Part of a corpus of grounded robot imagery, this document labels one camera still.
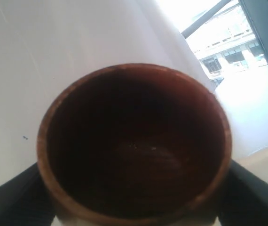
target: building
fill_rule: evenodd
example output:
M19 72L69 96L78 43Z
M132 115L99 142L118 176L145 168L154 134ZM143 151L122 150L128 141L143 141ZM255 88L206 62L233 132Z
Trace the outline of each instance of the building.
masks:
M221 9L187 42L216 85L230 74L267 64L238 0Z

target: brown cup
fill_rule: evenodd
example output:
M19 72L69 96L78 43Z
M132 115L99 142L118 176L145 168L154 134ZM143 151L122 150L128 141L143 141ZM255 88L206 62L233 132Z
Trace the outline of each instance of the brown cup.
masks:
M65 89L42 120L37 153L64 225L168 225L215 217L231 135L219 102L199 82L126 64Z

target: wooden cup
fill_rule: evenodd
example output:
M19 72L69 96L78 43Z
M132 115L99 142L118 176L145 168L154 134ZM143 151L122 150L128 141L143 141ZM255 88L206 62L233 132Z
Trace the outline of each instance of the wooden cup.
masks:
M37 153L64 225L168 225L215 217L231 135L219 102L199 82L126 64L65 89L42 120Z

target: building window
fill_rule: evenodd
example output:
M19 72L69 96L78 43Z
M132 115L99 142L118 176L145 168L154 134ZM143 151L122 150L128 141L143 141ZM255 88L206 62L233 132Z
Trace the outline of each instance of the building window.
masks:
M250 43L250 44L248 44L248 47L249 47L249 49L252 52L254 57L258 57L259 55L264 54L264 51L262 50L262 48L258 44L258 42Z
M211 57L209 59L203 60L202 62L210 73L217 72L222 68L219 60L216 57Z
M225 52L224 56L229 64L233 64L235 62L240 62L240 61L245 60L240 48Z

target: cup rim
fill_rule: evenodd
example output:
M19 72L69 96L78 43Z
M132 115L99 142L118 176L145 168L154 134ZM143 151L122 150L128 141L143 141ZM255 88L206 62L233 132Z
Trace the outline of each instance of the cup rim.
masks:
M90 210L84 205L76 202L71 196L69 196L63 188L60 186L59 182L56 180L55 175L53 174L48 157L47 157L47 131L51 120L57 110L57 108L62 104L62 102L72 93L77 87L81 86L83 83L88 80L102 75L104 73L112 72L115 70L123 69L134 69L134 68L145 68L152 70L160 70L168 72L166 74L172 74L176 77L181 77L187 82L195 86L199 91L205 94L208 97L208 100L212 103L212 106L215 108L216 112L219 113L219 117L224 128L225 136L225 146L224 146L224 156L220 165L220 168L217 171L217 174L214 176L210 184L204 189L202 193L196 196L193 200L187 202L183 207L175 211L174 213L163 215L160 217L149 217L149 218L140 218L140 219L127 219L127 218L116 218L107 216L95 211ZM223 108L220 103L207 88L200 84L195 79L189 77L188 75L179 72L174 69L170 69L164 66L152 65L152 64L122 64L115 65L110 67L105 67L103 69L92 72L74 83L68 86L51 104L45 113L42 122L39 127L38 137L37 137L37 158L38 158L38 168L41 174L41 177L46 185L47 189L50 191L51 195L59 202L64 208L66 208L72 215L86 221L90 221L95 224L100 225L115 225L115 226L149 226L156 225L159 222L169 222L172 220L177 220L183 217L183 213L186 210L194 210L202 203L204 203L219 187L223 179L225 178L231 160L231 147L232 147L232 138L230 133L230 126L227 120L226 114L224 113Z

